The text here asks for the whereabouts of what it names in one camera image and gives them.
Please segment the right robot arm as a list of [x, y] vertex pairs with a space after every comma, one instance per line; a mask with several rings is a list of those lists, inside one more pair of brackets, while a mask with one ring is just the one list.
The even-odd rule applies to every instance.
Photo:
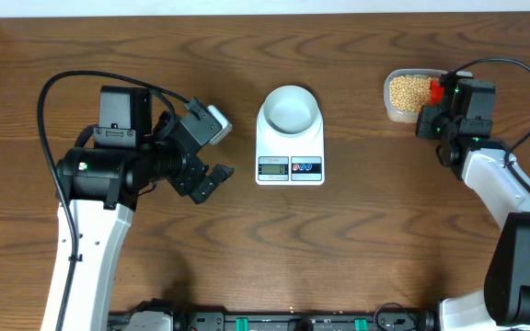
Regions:
[[422, 108], [416, 134], [437, 140], [442, 166], [476, 192], [501, 229], [484, 285], [440, 302], [442, 330], [530, 330], [530, 178], [507, 145], [494, 140], [495, 87], [444, 74], [439, 100]]

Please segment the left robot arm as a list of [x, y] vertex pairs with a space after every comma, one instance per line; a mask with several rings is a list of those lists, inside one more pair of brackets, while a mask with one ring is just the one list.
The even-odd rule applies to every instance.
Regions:
[[213, 105], [185, 102], [180, 117], [169, 106], [152, 122], [150, 88], [104, 86], [99, 122], [86, 127], [52, 167], [59, 234], [44, 330], [102, 330], [121, 247], [138, 199], [167, 181], [181, 197], [205, 202], [234, 170], [206, 165], [197, 153], [232, 129]]

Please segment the red plastic scoop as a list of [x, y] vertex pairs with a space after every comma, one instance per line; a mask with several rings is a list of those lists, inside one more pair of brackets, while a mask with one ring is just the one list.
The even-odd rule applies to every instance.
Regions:
[[438, 105], [444, 97], [444, 87], [440, 86], [438, 79], [432, 79], [430, 82], [430, 104]]

